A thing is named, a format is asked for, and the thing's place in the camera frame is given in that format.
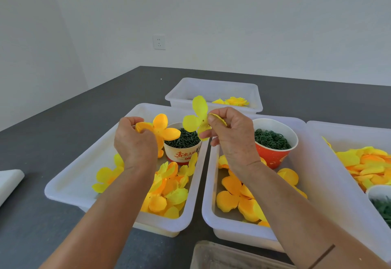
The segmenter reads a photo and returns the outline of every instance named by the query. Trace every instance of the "tabletop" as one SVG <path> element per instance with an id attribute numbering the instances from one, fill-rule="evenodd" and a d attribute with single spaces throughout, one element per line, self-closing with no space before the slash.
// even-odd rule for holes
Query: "tabletop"
<path id="1" fill-rule="evenodd" d="M 0 170 L 25 173 L 0 207 L 0 268 L 39 267 L 84 215 L 78 207 L 47 199 L 46 184 L 138 103 L 170 105 L 164 97 L 184 77 L 257 84 L 262 114 L 391 128 L 388 86 L 140 66 L 0 132 Z M 201 214 L 207 167 L 189 227 L 174 238 L 133 229 L 117 269 L 189 268 L 200 240 L 290 262 L 283 253 L 214 235 Z"/>

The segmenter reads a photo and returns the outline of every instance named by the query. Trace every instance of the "person's left hand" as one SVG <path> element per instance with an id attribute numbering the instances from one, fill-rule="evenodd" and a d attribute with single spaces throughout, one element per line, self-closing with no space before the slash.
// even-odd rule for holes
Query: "person's left hand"
<path id="1" fill-rule="evenodd" d="M 138 133 L 133 126 L 143 122 L 138 116 L 120 119 L 115 131 L 114 147 L 125 163 L 126 169 L 143 167 L 155 173 L 158 157 L 158 145 L 154 133 L 144 130 Z"/>

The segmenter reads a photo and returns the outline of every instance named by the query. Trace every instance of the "pile of green rings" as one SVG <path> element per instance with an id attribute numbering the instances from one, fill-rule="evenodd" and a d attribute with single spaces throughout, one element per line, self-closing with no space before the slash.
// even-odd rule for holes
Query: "pile of green rings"
<path id="1" fill-rule="evenodd" d="M 288 143 L 284 135 L 275 133 L 274 131 L 262 131 L 257 129 L 254 132 L 255 141 L 264 147 L 272 148 L 274 150 L 288 150 L 291 145 Z"/>
<path id="2" fill-rule="evenodd" d="M 164 141 L 166 145 L 174 148 L 188 148 L 197 145 L 201 140 L 198 138 L 196 131 L 187 132 L 185 129 L 180 129 L 181 136 L 178 139 Z"/>

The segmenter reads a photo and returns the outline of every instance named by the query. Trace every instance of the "pile of yellow petals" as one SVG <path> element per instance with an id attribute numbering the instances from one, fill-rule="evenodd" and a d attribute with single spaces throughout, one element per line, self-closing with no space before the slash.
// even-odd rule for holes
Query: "pile of yellow petals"
<path id="1" fill-rule="evenodd" d="M 266 165 L 266 161 L 263 158 L 261 158 L 261 161 Z M 227 168 L 229 174 L 221 181 L 227 191 L 221 191 L 216 196 L 218 208 L 222 212 L 230 212 L 232 209 L 238 208 L 246 221 L 258 222 L 260 220 L 259 226 L 270 227 L 261 207 L 254 199 L 250 190 L 229 169 L 225 155 L 220 156 L 218 164 L 219 168 Z M 299 176 L 296 172 L 289 168 L 283 168 L 278 172 L 278 175 L 307 198 L 304 192 L 296 188 L 296 184 L 299 182 Z"/>
<path id="2" fill-rule="evenodd" d="M 377 184 L 391 185 L 391 155 L 387 152 L 364 147 L 335 154 L 364 192 Z"/>
<path id="3" fill-rule="evenodd" d="M 185 116 L 183 118 L 183 128 L 188 132 L 197 131 L 198 137 L 201 132 L 211 129 L 212 127 L 208 123 L 208 104 L 202 96 L 196 96 L 193 99 L 193 110 L 196 114 Z M 213 114 L 219 118 L 226 126 L 227 123 L 220 118 L 220 116 Z M 208 138 L 200 138 L 202 141 L 207 140 Z"/>
<path id="4" fill-rule="evenodd" d="M 194 153 L 189 165 L 183 165 L 179 171 L 176 162 L 162 164 L 155 173 L 141 211 L 172 219 L 178 218 L 188 196 L 185 186 L 189 182 L 189 176 L 194 174 L 197 159 L 198 154 Z"/>
<path id="5" fill-rule="evenodd" d="M 235 106 L 247 106 L 250 104 L 250 102 L 248 102 L 246 99 L 244 99 L 242 97 L 236 98 L 233 96 L 231 96 L 231 98 L 226 99 L 226 100 L 222 100 L 221 98 L 219 98 L 215 101 L 212 101 L 212 103 L 235 105 Z"/>
<path id="6" fill-rule="evenodd" d="M 136 131 L 141 132 L 144 129 L 152 131 L 155 134 L 156 142 L 158 143 L 158 158 L 163 157 L 164 141 L 178 139 L 181 132 L 176 128 L 167 128 L 169 120 L 165 114 L 158 114 L 152 123 L 140 122 L 136 124 Z"/>
<path id="7" fill-rule="evenodd" d="M 112 182 L 119 177 L 124 171 L 124 161 L 119 154 L 114 156 L 114 163 L 116 168 L 111 170 L 108 167 L 103 167 L 97 172 L 96 178 L 98 183 L 93 184 L 92 188 L 97 193 L 103 193 Z"/>

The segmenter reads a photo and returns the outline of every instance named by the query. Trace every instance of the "forearm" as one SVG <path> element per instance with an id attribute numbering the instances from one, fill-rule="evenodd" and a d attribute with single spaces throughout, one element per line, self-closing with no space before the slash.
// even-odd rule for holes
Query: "forearm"
<path id="1" fill-rule="evenodd" d="M 113 268 L 152 184 L 150 173 L 145 168 L 126 169 L 41 269 Z"/>
<path id="2" fill-rule="evenodd" d="M 330 221 L 262 163 L 244 169 L 242 180 L 298 268 L 309 268 L 328 250 L 330 253 L 323 262 L 327 260 L 334 269 L 345 268 L 341 267 L 344 264 L 341 256 L 347 258 L 351 268 L 388 268 L 372 251 Z M 323 268 L 321 266 L 320 262 L 315 268 Z"/>

